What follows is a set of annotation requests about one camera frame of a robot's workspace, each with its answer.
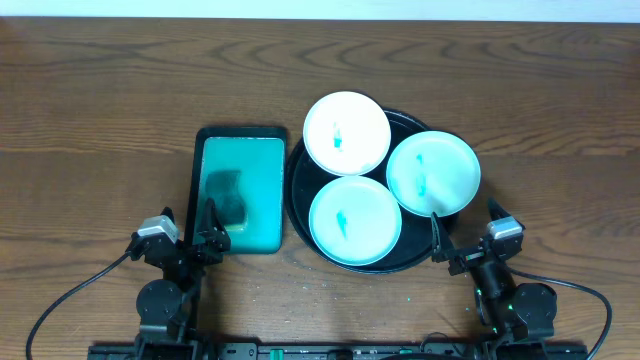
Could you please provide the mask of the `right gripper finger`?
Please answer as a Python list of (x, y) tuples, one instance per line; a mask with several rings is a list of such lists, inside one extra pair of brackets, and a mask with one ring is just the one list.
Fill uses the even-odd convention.
[(511, 214), (507, 212), (493, 197), (488, 199), (487, 206), (491, 221), (511, 217)]
[(441, 218), (433, 212), (431, 214), (433, 262), (440, 263), (450, 261), (456, 255), (456, 248), (449, 238)]

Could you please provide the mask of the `green yellow sponge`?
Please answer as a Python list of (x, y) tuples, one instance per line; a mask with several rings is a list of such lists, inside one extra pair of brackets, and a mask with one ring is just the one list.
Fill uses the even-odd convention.
[(239, 170), (218, 170), (210, 173), (206, 191), (216, 206), (217, 218), (229, 232), (245, 229), (248, 214), (239, 191)]

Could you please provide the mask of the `pale green plate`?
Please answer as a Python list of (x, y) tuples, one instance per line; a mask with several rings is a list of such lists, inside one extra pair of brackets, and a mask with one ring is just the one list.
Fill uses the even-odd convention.
[(440, 217), (464, 209), (476, 196), (481, 166), (461, 138), (443, 131), (424, 131), (403, 140), (386, 168), (389, 190), (407, 211)]
[(312, 239), (331, 260), (366, 266), (396, 246), (402, 229), (399, 204), (381, 183), (363, 176), (337, 178), (314, 197), (308, 216)]

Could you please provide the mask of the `pale green plate front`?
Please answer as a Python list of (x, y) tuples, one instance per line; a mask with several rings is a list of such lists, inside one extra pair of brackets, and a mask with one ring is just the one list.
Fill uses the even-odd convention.
[(337, 178), (314, 197), (308, 216), (312, 239), (331, 260), (366, 266), (396, 246), (402, 229), (399, 204), (381, 183), (363, 176)]

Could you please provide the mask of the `white plate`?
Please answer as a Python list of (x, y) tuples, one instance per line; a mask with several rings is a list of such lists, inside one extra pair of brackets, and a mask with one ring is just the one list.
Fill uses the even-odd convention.
[(364, 175), (386, 157), (390, 122), (370, 97), (352, 91), (330, 93), (308, 111), (303, 142), (311, 159), (337, 176)]

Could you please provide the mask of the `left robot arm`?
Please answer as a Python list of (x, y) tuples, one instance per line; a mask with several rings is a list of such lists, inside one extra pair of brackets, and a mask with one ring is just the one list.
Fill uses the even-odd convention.
[(205, 268), (219, 264), (231, 240), (217, 218), (213, 199), (206, 200), (196, 233), (199, 244), (179, 239), (173, 213), (144, 220), (127, 248), (134, 261), (162, 270), (162, 277), (147, 283), (136, 299), (140, 316), (135, 339), (136, 359), (199, 359), (208, 355), (207, 342), (196, 333), (197, 310)]

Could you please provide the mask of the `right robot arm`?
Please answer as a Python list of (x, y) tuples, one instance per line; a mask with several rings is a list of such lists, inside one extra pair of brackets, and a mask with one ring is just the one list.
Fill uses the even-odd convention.
[(541, 283), (516, 284), (506, 261), (522, 250), (525, 226), (495, 200), (479, 243), (457, 248), (437, 214), (431, 215), (434, 262), (447, 262), (452, 276), (470, 274), (484, 325), (494, 331), (490, 347), (540, 342), (554, 335), (555, 291)]

